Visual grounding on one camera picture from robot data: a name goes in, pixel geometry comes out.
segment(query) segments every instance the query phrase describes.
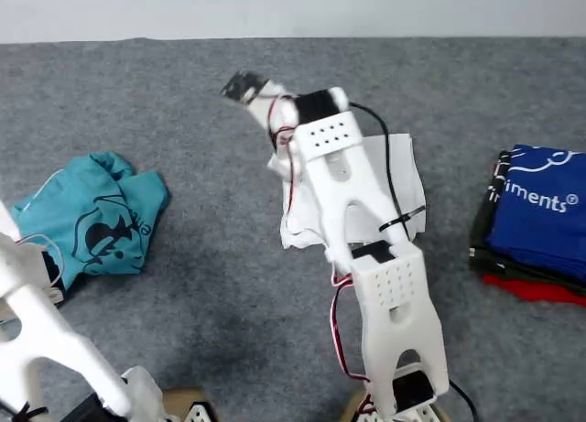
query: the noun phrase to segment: red fabric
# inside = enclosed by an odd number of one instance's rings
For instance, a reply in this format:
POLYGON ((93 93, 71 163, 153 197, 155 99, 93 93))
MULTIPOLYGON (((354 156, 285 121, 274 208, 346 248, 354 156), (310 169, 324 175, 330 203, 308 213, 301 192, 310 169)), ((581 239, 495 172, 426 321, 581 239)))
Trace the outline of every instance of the red fabric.
POLYGON ((483 280, 491 285, 505 289, 527 301, 558 301, 575 303, 586 307, 586 297, 578 296, 565 287, 550 283, 526 282, 525 280, 505 280, 497 276, 484 275, 483 280))

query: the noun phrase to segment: wooden base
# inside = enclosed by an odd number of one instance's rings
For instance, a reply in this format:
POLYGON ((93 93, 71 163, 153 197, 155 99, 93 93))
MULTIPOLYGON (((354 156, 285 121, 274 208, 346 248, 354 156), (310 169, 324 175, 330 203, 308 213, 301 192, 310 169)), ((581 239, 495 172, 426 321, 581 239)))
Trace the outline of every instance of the wooden base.
MULTIPOLYGON (((352 399, 350 400, 350 402, 348 403, 348 406, 346 406, 346 409, 344 410, 344 413, 342 414, 342 418, 340 419, 340 422, 355 422, 356 420, 358 420, 358 417, 356 415, 356 408, 358 408, 358 405, 360 405, 363 398, 364 398, 364 389, 358 390, 356 393, 354 393, 354 395, 352 396, 352 399)), ((446 412, 443 411, 443 409, 440 406, 438 406, 437 404, 432 404, 431 409, 433 410, 433 412, 436 414, 436 416, 438 417, 438 419, 441 422, 451 422, 451 420, 448 417, 448 415, 446 414, 446 412)))
POLYGON ((180 420, 185 420, 194 402, 210 401, 200 388, 174 388, 163 392, 165 410, 180 420))

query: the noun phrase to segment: hole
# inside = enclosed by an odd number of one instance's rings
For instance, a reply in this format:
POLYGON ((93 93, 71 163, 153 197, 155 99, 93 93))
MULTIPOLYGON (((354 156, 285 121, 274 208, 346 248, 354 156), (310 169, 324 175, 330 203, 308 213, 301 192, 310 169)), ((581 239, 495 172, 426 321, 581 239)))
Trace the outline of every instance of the hole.
POLYGON ((399 324, 404 322, 409 317, 409 310, 410 305, 406 303, 404 305, 391 308, 388 312, 391 321, 393 321, 395 324, 399 324))
POLYGON ((416 350, 407 349, 401 353, 401 356, 399 356, 399 361, 396 364, 396 367, 405 367, 406 365, 410 365, 414 362, 421 362, 421 357, 416 350))

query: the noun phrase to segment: printed logo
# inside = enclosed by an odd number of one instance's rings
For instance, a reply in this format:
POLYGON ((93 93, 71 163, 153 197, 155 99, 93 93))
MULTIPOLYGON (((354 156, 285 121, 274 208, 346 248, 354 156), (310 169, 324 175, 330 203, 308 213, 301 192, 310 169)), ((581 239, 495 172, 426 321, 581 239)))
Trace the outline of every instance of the printed logo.
POLYGON ((125 203, 122 195, 93 200, 96 208, 75 222, 71 255, 85 263, 87 274, 108 274, 110 268, 134 273, 145 261, 143 235, 152 231, 125 203))
POLYGON ((538 207, 542 207, 546 210, 556 211, 558 213, 565 213, 568 211, 568 205, 578 204, 578 195, 574 195, 573 193, 566 196, 566 198, 561 198, 557 195, 540 195, 534 191, 524 189, 518 184, 511 182, 510 179, 506 181, 505 191, 517 196, 518 198, 527 200, 530 204, 537 205, 538 207))
POLYGON ((578 202, 579 202, 578 195, 574 195, 573 193, 569 194, 566 197, 566 202, 569 205, 576 205, 576 204, 578 204, 578 202))
POLYGON ((544 147, 532 147, 533 150, 527 150, 527 147, 519 147, 511 151, 511 158, 524 157, 530 153, 524 159, 523 166, 513 166, 509 168, 509 171, 519 170, 521 172, 536 173, 553 166, 562 166, 566 164, 570 159, 577 155, 579 152, 571 152, 569 150, 552 151, 552 149, 544 147))

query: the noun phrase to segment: black cable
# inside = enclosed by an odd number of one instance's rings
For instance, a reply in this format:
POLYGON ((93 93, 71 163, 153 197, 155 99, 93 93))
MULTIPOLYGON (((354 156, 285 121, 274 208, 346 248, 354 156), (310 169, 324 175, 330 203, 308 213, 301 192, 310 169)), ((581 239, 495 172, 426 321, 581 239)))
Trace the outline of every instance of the black cable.
POLYGON ((464 399, 464 401, 466 401, 466 404, 468 404, 468 407, 470 408, 470 411, 472 413, 472 420, 474 422, 480 422, 480 417, 478 416, 478 411, 476 410, 476 405, 474 404, 474 401, 472 401, 472 399, 466 394, 466 392, 464 392, 451 379, 450 379, 450 386, 451 386, 451 388, 456 390, 456 392, 458 392, 458 395, 460 395, 464 399))
POLYGON ((0 410, 7 413, 11 417, 12 422, 28 422, 33 417, 49 412, 45 406, 40 406, 39 408, 28 411, 29 408, 30 404, 25 402, 22 409, 18 413, 15 413, 6 404, 0 401, 0 410))
POLYGON ((391 190, 391 198, 393 198, 396 211, 399 215, 399 222, 401 222, 401 224, 403 225, 403 229, 405 230, 405 234, 407 235, 407 237, 409 237, 409 232, 407 231, 407 226, 405 225, 405 218, 403 216, 403 212, 401 211, 401 206, 399 205, 399 199, 396 197, 395 186, 393 185, 393 178, 391 177, 391 146, 389 141, 388 127, 386 127, 385 120, 383 120, 379 114, 370 109, 368 106, 364 106, 363 104, 359 104, 356 102, 350 102, 350 106, 353 108, 361 109, 367 114, 370 114, 381 125, 383 134, 385 134, 386 180, 388 181, 388 188, 389 190, 391 190))

